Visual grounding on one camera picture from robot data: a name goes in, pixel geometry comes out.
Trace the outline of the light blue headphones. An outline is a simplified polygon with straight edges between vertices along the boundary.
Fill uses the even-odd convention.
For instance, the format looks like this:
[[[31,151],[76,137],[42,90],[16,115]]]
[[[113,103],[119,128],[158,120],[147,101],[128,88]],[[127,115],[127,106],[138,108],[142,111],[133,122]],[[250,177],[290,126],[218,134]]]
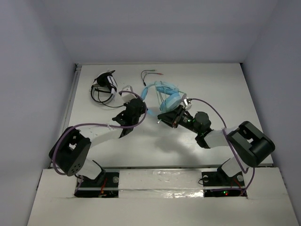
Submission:
[[[142,90],[141,98],[143,100],[146,99],[148,89],[151,87],[155,87],[160,110],[160,113],[155,113],[149,107],[147,107],[147,113],[154,117],[177,108],[181,104],[183,96],[186,95],[186,93],[180,91],[178,87],[171,83],[165,81],[155,81],[145,86]]]

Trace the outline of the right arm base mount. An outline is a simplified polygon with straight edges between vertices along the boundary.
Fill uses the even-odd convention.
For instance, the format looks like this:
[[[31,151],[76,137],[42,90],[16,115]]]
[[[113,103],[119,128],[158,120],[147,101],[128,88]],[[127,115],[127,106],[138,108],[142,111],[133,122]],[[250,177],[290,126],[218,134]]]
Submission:
[[[216,170],[204,171],[198,180],[205,197],[247,197],[244,174],[234,158]]]

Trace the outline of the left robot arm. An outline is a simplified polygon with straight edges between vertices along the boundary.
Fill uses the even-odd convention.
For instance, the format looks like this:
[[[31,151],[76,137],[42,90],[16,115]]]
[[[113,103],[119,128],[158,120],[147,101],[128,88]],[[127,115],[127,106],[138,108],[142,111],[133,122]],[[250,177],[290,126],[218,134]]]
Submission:
[[[68,127],[59,137],[49,157],[55,172],[63,176],[78,176],[99,186],[104,182],[104,169],[87,158],[91,148],[109,140],[127,136],[146,116],[146,104],[134,98],[124,104],[125,110],[112,118],[110,124],[83,123]]]

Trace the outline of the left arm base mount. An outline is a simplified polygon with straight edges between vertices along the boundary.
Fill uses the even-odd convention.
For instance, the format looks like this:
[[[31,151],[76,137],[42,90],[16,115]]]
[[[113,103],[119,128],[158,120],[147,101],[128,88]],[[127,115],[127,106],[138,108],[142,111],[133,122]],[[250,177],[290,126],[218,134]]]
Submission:
[[[91,180],[79,178],[74,192],[77,198],[118,198],[119,197],[119,171],[106,171]]]

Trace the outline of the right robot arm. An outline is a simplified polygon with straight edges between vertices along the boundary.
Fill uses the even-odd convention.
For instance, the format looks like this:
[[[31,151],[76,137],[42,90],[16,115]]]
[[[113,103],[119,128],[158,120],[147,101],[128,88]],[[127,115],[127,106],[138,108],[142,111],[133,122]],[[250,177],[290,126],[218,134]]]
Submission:
[[[273,141],[249,121],[237,127],[214,130],[207,113],[197,112],[191,116],[182,105],[159,114],[158,119],[171,128],[182,126],[196,133],[195,140],[202,148],[228,146],[231,149],[233,157],[224,162],[217,173],[222,185],[232,182],[236,174],[258,167],[276,149]]]

